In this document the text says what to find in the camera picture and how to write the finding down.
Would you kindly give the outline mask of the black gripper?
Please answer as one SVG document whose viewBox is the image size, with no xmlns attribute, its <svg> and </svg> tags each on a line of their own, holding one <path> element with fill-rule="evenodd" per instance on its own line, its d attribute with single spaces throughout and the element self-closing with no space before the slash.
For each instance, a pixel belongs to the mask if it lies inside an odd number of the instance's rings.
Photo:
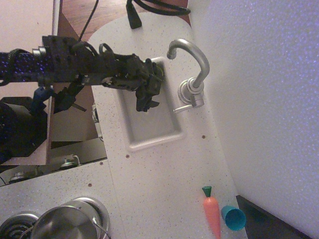
<svg viewBox="0 0 319 239">
<path fill-rule="evenodd" d="M 157 76 L 157 63 L 150 58 L 142 61 L 137 55 L 115 55 L 116 72 L 114 76 L 104 79 L 108 88 L 136 91 L 136 110 L 147 112 L 160 103 L 153 101 L 153 96 L 160 93 L 163 81 Z"/>
</svg>

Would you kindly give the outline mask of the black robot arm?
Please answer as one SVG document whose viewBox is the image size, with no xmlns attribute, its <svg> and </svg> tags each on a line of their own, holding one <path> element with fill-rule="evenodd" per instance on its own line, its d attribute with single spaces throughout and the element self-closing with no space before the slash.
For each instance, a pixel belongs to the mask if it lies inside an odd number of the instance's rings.
<svg viewBox="0 0 319 239">
<path fill-rule="evenodd" d="M 32 52 L 14 49 L 0 54 L 0 84 L 37 82 L 49 88 L 56 83 L 69 83 L 59 93 L 42 93 L 41 97 L 55 97 L 54 112 L 69 109 L 84 86 L 102 85 L 136 94 L 136 110 L 147 112 L 159 102 L 163 69 L 151 59 L 142 61 L 136 54 L 120 55 L 109 45 L 99 49 L 86 41 L 72 37 L 43 36 L 43 45 Z"/>
</svg>

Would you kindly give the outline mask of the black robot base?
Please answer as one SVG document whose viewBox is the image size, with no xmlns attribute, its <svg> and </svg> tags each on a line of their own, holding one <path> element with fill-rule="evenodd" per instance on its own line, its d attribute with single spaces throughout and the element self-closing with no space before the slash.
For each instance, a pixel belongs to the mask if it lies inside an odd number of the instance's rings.
<svg viewBox="0 0 319 239">
<path fill-rule="evenodd" d="M 47 139 L 47 112 L 31 114 L 32 98 L 0 100 L 0 162 L 29 157 Z"/>
</svg>

